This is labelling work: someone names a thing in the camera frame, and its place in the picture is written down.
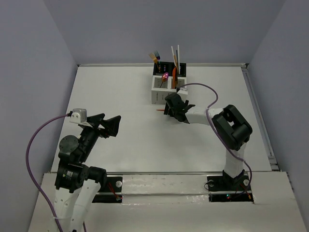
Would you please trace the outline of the gold metal spoon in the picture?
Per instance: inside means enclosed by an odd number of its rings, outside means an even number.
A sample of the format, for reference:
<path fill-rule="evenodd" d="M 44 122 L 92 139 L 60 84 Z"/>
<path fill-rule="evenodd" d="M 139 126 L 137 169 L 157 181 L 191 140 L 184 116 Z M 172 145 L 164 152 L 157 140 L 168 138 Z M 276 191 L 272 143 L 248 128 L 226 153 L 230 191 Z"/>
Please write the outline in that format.
<path fill-rule="evenodd" d="M 169 78 L 169 73 L 168 72 L 165 72 L 162 77 L 161 77 L 161 85 L 160 85 L 160 88 L 162 87 L 162 85 L 168 81 L 168 78 Z"/>

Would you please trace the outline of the iridescent rainbow metal fork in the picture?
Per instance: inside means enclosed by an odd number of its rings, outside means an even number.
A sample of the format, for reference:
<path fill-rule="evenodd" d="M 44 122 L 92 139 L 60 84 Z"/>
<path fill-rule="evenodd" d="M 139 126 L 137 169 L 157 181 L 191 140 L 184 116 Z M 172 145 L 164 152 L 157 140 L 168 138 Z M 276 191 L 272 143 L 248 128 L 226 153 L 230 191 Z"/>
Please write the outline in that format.
<path fill-rule="evenodd" d="M 158 52 L 157 50 L 154 51 L 154 55 L 155 55 L 155 57 L 156 57 L 156 59 L 157 59 L 158 68 L 159 68 L 159 70 L 161 70 L 159 52 Z"/>

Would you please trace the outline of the yellow black handled knife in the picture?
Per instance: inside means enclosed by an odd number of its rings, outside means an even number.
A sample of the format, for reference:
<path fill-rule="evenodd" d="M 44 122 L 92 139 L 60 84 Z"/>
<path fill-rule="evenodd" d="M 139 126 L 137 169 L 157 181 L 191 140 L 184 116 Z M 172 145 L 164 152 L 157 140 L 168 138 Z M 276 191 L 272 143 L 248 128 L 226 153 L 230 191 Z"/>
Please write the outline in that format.
<path fill-rule="evenodd" d="M 174 85 L 177 86 L 178 84 L 178 71 L 177 70 L 175 71 L 174 83 L 175 83 Z"/>

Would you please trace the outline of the orange red chopstick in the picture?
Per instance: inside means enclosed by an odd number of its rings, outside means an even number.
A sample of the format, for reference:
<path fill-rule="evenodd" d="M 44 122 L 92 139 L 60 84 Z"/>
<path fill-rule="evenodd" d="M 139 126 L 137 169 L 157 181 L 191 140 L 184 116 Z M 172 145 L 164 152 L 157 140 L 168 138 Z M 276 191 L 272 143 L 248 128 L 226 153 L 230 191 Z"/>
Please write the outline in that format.
<path fill-rule="evenodd" d="M 177 67 L 177 72 L 178 72 L 178 65 L 179 65 L 179 62 L 178 62 L 178 50 L 176 50 L 176 67 Z"/>

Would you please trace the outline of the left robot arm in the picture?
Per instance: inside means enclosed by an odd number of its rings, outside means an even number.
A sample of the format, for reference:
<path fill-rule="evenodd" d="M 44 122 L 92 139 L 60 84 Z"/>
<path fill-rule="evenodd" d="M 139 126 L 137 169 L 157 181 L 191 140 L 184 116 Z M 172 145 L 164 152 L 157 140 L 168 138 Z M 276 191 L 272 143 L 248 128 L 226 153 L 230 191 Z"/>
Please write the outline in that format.
<path fill-rule="evenodd" d="M 105 114 L 87 116 L 85 109 L 73 109 L 70 122 L 82 128 L 76 137 L 67 135 L 59 142 L 59 164 L 55 181 L 55 215 L 48 228 L 50 232 L 79 232 L 95 195 L 106 187 L 115 201 L 122 197 L 116 194 L 107 179 L 107 171 L 100 167 L 88 167 L 85 162 L 98 138 L 115 137 L 118 134 L 121 116 L 105 119 Z"/>

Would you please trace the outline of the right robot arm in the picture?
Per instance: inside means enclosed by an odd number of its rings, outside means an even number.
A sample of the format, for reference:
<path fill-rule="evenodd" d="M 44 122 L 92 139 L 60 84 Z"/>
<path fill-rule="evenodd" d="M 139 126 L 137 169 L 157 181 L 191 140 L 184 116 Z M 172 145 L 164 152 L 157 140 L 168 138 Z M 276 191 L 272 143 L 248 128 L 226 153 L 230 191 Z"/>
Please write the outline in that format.
<path fill-rule="evenodd" d="M 182 101 L 177 93 L 165 97 L 164 114 L 187 124 L 202 124 L 212 128 L 215 135 L 226 148 L 226 159 L 221 180 L 212 181 L 209 190 L 215 187 L 225 187 L 227 190 L 236 190 L 245 193 L 249 190 L 252 180 L 252 169 L 244 160 L 246 144 L 253 132 L 251 125 L 233 106 L 212 109 L 200 108 L 189 101 Z"/>

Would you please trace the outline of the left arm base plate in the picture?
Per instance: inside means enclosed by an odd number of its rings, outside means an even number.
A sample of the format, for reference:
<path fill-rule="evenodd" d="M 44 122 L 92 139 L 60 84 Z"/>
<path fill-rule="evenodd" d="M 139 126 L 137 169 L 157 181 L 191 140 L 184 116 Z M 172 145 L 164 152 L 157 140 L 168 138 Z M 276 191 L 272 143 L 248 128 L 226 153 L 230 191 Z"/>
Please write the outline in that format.
<path fill-rule="evenodd" d="M 123 177 L 107 176 L 107 183 L 95 195 L 92 203 L 122 203 Z"/>

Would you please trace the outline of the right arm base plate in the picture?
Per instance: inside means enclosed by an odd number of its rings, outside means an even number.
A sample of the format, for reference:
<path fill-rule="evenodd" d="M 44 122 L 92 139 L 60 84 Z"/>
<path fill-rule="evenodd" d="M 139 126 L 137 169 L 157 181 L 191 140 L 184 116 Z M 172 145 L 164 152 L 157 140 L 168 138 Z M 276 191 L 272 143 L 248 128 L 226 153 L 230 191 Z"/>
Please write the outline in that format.
<path fill-rule="evenodd" d="M 211 203 L 229 202 L 254 202 L 251 187 L 248 187 L 249 177 L 247 175 L 240 179 L 240 182 L 229 186 L 224 182 L 221 175 L 211 175 L 207 177 L 204 184 L 208 191 Z"/>

